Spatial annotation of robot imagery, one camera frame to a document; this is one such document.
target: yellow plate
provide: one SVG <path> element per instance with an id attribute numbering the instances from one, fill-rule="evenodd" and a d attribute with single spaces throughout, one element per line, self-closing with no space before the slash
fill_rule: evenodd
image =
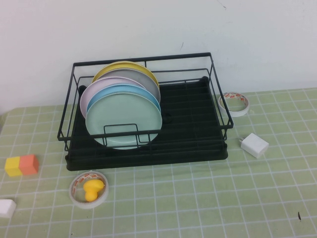
<path id="1" fill-rule="evenodd" d="M 159 83 L 151 71 L 149 71 L 147 68 L 143 67 L 142 65 L 139 65 L 137 63 L 130 62 L 130 61 L 119 61 L 119 62 L 114 62 L 114 63 L 109 64 L 108 66 L 104 67 L 102 70 L 100 70 L 95 75 L 92 83 L 95 82 L 96 80 L 98 80 L 105 73 L 107 73 L 111 70 L 114 70 L 114 69 L 118 69 L 118 68 L 132 68 L 132 69 L 138 70 L 138 71 L 146 74 L 148 77 L 150 77 L 155 82 L 155 84 L 159 87 Z"/>

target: stack of plates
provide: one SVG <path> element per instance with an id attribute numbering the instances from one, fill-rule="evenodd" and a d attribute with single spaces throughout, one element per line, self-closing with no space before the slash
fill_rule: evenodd
<path id="1" fill-rule="evenodd" d="M 80 110 L 91 135 L 162 126 L 159 83 L 145 67 L 129 62 L 112 63 L 100 70 L 80 99 Z M 157 134 L 150 134 L 152 141 Z M 96 138 L 115 149 L 133 149 L 149 142 L 148 135 Z"/>

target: green checkered surface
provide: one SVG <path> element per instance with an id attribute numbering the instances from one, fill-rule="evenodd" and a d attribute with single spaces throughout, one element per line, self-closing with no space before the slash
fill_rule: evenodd
<path id="1" fill-rule="evenodd" d="M 0 118 L 0 199 L 17 208 L 0 218 L 0 237 L 316 238 L 317 89 L 246 96 L 250 110 L 228 130 L 227 160 L 98 170 L 109 196 L 90 210 L 68 196 L 82 171 L 66 169 L 56 138 L 63 106 L 12 110 Z M 259 159 L 240 148 L 251 132 L 269 143 Z M 38 174 L 9 177 L 5 159 L 27 154 L 37 155 Z"/>

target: dish rack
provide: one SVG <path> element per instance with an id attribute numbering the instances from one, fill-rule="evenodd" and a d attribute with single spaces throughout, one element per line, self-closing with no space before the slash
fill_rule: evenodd
<path id="1" fill-rule="evenodd" d="M 90 135 L 79 109 L 80 96 L 94 75 L 115 61 L 133 61 L 153 72 L 159 81 L 162 128 Z M 221 95 L 226 115 L 221 115 Z M 70 171 L 223 160 L 228 157 L 227 130 L 233 127 L 211 53 L 115 59 L 74 63 L 57 138 L 65 142 Z M 150 141 L 150 134 L 158 136 Z M 107 147 L 107 138 L 133 135 L 137 148 Z M 148 135 L 141 143 L 139 135 Z M 103 138 L 104 145 L 94 138 Z"/>

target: yellow rubber duck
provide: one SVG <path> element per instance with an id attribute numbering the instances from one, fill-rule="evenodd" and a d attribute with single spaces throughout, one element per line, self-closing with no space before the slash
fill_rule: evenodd
<path id="1" fill-rule="evenodd" d="M 104 183 L 99 179 L 92 179 L 84 183 L 85 199 L 93 202 L 98 198 L 98 192 L 104 188 Z"/>

